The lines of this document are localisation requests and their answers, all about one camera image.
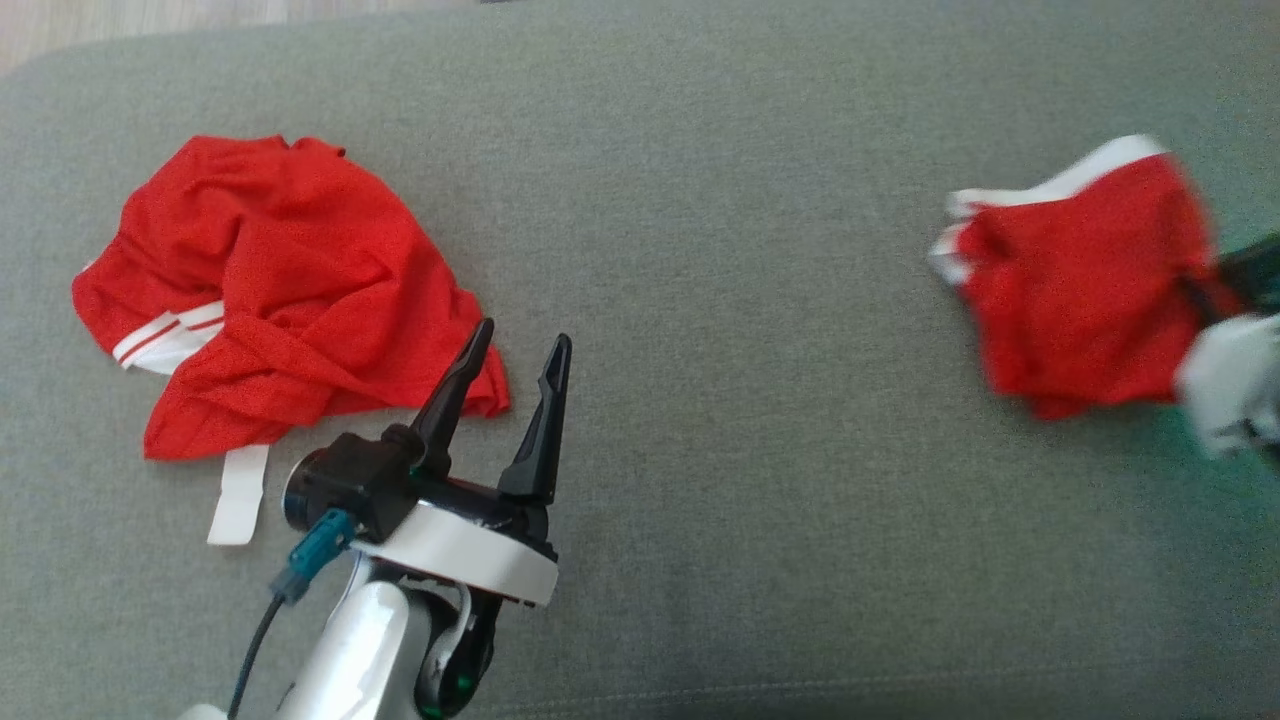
gray fabric surface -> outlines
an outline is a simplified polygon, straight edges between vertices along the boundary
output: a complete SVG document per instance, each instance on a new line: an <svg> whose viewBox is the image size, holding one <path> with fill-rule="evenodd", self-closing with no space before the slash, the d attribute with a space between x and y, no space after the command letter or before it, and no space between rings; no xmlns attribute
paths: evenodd
<svg viewBox="0 0 1280 720"><path fill-rule="evenodd" d="M1274 4L529 3L61 53L0 81L0 716L225 705L296 536L204 544L218 461L151 464L164 380L68 299L196 133L343 145L498 320L516 411L576 343L559 592L468 717L1275 708L1280 486L1171 410L1042 425L986 389L923 255L947 191L1157 136L1224 242L1280 220ZM306 450L404 413L325 421ZM283 612L262 715L344 579Z"/></svg>

red garment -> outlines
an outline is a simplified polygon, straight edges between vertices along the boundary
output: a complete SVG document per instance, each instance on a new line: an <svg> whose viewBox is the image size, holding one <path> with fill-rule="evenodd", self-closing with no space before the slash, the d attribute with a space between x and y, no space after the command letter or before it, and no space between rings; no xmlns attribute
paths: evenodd
<svg viewBox="0 0 1280 720"><path fill-rule="evenodd" d="M952 195L937 269L969 302L993 389L1041 419L1091 405L1172 402L1203 325L1180 284L1222 309L1204 214L1171 158L1143 136L1100 147L1027 191Z"/></svg>
<svg viewBox="0 0 1280 720"><path fill-rule="evenodd" d="M161 460L419 406L483 318L396 193L314 138L192 138L72 300L124 366L173 372L143 438ZM509 404L490 348L463 411Z"/></svg>

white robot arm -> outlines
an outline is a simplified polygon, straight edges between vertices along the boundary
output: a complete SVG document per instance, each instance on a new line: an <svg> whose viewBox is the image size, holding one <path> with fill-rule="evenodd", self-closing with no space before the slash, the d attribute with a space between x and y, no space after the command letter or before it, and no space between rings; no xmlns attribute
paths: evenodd
<svg viewBox="0 0 1280 720"><path fill-rule="evenodd" d="M448 446L492 336L485 319L412 424L394 424L376 441L343 433L298 462L283 509L308 536L271 585L276 600L230 708L196 706L179 720L237 716L275 609L306 591L338 553L335 542L357 553L348 591L274 717L434 720L466 707L493 657L502 606L547 605L558 577L547 506L556 497L568 391L567 336L556 340L539 377L541 401L498 487L449 477ZM319 553L306 547L314 536Z"/></svg>
<svg viewBox="0 0 1280 720"><path fill-rule="evenodd" d="M1220 456L1280 445L1280 315L1236 315L1196 338L1178 369L1178 395L1201 446Z"/></svg>

wooden floor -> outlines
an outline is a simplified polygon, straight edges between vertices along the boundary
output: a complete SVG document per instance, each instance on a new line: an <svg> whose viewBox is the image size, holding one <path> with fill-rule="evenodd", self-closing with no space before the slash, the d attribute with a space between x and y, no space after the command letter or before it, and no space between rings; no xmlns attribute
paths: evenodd
<svg viewBox="0 0 1280 720"><path fill-rule="evenodd" d="M95 40L429 10L476 0L0 0L0 74Z"/></svg>

white stripe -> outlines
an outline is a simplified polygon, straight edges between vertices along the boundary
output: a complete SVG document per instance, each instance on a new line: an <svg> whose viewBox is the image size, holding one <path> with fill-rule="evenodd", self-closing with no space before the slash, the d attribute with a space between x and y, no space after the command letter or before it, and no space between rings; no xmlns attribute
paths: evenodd
<svg viewBox="0 0 1280 720"><path fill-rule="evenodd" d="M157 332L168 328L169 325L174 324L175 322L178 322L178 316L174 315L173 313L164 313L164 314L161 314L155 320L151 320L150 323L147 323L147 324L142 325L141 328L133 331L132 333L124 336L124 340L122 340L120 342L115 343L115 347L111 350L111 356L115 357L116 363L119 363L120 357L124 357L131 351L133 351L133 348L136 348L138 345L141 345L142 341L145 341L148 337L156 334Z"/></svg>
<svg viewBox="0 0 1280 720"><path fill-rule="evenodd" d="M952 218L964 220L972 218L980 205L1010 206L1066 200L1108 173L1164 152L1165 149L1146 135L1117 137L1030 190L970 188L952 192L947 200L947 211Z"/></svg>
<svg viewBox="0 0 1280 720"><path fill-rule="evenodd" d="M209 320L216 320L223 316L223 301L215 300L209 305L201 305L186 313L178 313L178 322L188 328L192 325L198 325L200 323L207 323Z"/></svg>
<svg viewBox="0 0 1280 720"><path fill-rule="evenodd" d="M143 370L172 375L183 360L195 355L204 345L187 328L174 325L163 336L140 346L132 355L120 361L120 366L128 370L137 365Z"/></svg>
<svg viewBox="0 0 1280 720"><path fill-rule="evenodd" d="M202 328L188 332L200 338L200 345L205 345L206 342L214 340L214 336L223 329L224 324L225 323L212 323L210 325L205 325Z"/></svg>

